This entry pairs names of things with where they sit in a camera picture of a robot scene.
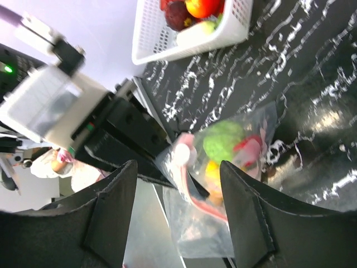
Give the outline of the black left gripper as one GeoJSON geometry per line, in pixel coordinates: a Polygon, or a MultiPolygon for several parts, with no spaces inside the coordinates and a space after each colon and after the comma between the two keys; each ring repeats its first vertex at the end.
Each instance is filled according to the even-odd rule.
{"type": "Polygon", "coordinates": [[[154,161],[168,142],[163,128],[134,96],[137,89],[134,81],[125,80],[116,93],[106,90],[96,97],[94,90],[83,91],[77,105],[84,117],[71,133],[71,155],[108,171],[135,160],[143,181],[177,190],[185,199],[208,198],[210,193],[189,173],[196,156],[154,161]]]}

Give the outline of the clear zip top bag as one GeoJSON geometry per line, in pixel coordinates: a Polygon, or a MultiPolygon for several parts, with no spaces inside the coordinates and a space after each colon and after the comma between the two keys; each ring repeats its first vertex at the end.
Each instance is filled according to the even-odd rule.
{"type": "Polygon", "coordinates": [[[182,133],[156,158],[156,166],[173,184],[163,191],[163,201],[182,257],[233,256],[220,165],[228,161],[259,180],[276,122],[276,105],[270,102],[196,133],[182,133]]]}

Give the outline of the green toy lime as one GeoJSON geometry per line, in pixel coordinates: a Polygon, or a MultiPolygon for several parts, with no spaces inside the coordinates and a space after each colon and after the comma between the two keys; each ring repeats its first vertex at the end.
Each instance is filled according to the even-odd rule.
{"type": "Polygon", "coordinates": [[[244,128],[237,122],[220,121],[205,130],[203,148],[210,160],[221,163],[233,159],[233,148],[245,138],[244,128]]]}

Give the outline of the orange toy tomato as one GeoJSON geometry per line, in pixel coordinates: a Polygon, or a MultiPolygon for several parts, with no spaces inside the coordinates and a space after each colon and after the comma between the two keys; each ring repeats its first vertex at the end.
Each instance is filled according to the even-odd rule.
{"type": "Polygon", "coordinates": [[[220,0],[186,0],[188,12],[195,18],[207,18],[216,13],[221,5],[220,0]]]}

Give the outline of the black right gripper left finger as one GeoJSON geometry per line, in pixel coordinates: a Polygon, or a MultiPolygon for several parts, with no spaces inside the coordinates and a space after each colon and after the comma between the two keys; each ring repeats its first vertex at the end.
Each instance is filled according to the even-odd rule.
{"type": "Polygon", "coordinates": [[[1,212],[2,267],[121,267],[137,163],[39,210],[1,212]]]}

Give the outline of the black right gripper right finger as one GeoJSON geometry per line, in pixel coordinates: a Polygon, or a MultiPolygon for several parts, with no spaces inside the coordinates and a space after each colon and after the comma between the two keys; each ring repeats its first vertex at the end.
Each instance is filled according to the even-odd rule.
{"type": "Polygon", "coordinates": [[[356,267],[356,212],[320,208],[220,165],[237,267],[356,267]]]}

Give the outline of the red toy chili pepper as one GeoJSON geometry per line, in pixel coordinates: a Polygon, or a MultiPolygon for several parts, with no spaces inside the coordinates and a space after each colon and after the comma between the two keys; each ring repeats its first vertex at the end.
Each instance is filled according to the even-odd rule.
{"type": "Polygon", "coordinates": [[[248,168],[254,164],[262,151],[263,142],[258,135],[251,135],[233,147],[232,163],[237,167],[248,168]]]}

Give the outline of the white plastic basket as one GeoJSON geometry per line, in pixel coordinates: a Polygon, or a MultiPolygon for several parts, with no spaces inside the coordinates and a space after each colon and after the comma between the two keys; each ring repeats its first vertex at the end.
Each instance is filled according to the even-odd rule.
{"type": "Polygon", "coordinates": [[[174,61],[242,43],[248,38],[253,1],[226,1],[223,14],[176,32],[169,28],[158,1],[138,1],[132,61],[174,61]]]}

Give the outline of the yellow toy pear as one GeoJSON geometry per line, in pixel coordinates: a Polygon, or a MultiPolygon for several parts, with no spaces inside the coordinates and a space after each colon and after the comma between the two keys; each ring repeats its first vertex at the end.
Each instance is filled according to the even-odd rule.
{"type": "Polygon", "coordinates": [[[216,187],[221,187],[220,166],[212,160],[207,163],[205,168],[205,180],[216,187]]]}

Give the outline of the dark red toy mangosteen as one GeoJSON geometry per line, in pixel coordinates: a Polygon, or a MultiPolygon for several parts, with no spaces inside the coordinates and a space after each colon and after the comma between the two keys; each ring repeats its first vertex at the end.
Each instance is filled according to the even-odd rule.
{"type": "Polygon", "coordinates": [[[194,23],[184,1],[169,2],[165,9],[165,20],[168,27],[176,32],[189,28],[194,23]]]}

